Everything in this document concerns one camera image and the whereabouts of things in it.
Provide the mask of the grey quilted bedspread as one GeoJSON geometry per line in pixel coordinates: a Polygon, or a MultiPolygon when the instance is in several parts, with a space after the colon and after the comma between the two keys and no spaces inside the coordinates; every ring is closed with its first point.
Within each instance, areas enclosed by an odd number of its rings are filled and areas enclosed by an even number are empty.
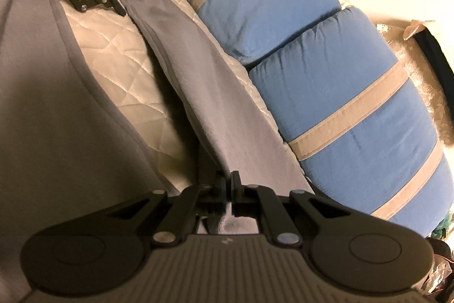
{"type": "Polygon", "coordinates": [[[218,169],[246,185],[287,195],[306,180],[295,155],[248,76],[186,0],[160,0],[165,55],[156,57],[134,16],[103,7],[62,6],[97,82],[148,147],[160,175],[178,190],[218,169]]]}

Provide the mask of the blue grey-striped pillow right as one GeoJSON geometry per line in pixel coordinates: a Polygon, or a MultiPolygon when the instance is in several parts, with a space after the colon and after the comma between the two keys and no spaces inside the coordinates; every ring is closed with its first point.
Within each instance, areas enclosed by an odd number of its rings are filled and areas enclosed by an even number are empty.
{"type": "Polygon", "coordinates": [[[312,183],[347,207],[423,236],[453,203],[435,125],[402,63],[348,7],[249,76],[312,183]]]}

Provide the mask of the teal knitted item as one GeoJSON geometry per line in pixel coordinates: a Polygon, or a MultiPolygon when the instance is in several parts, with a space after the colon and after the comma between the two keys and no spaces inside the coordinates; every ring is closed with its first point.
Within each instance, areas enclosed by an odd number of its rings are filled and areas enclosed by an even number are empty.
{"type": "Polygon", "coordinates": [[[448,211],[444,219],[432,231],[431,237],[439,240],[446,240],[453,230],[453,211],[448,211]]]}

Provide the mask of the clear plastic bag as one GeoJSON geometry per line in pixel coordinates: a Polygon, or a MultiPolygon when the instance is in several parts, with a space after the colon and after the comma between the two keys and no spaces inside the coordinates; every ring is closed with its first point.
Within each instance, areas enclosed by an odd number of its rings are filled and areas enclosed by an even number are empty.
{"type": "Polygon", "coordinates": [[[423,285],[423,291],[434,299],[441,298],[453,282],[453,253],[442,240],[426,238],[434,253],[432,269],[423,285]]]}

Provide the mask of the navy folded cloth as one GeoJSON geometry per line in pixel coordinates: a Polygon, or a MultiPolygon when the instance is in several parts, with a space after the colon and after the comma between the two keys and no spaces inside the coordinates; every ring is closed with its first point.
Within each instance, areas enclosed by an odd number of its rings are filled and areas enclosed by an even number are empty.
{"type": "Polygon", "coordinates": [[[427,28],[416,33],[414,38],[419,47],[423,50],[433,71],[436,73],[440,85],[445,92],[445,96],[452,99],[453,70],[450,68],[440,44],[427,28]]]}

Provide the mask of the pink white folded cloth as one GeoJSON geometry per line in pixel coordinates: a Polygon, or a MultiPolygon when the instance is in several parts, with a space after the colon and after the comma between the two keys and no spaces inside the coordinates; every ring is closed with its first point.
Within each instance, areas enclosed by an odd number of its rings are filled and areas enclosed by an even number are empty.
{"type": "Polygon", "coordinates": [[[419,20],[412,20],[410,24],[405,28],[402,37],[404,41],[412,38],[414,35],[423,32],[426,30],[430,25],[434,23],[433,20],[429,21],[419,21],[419,20]]]}

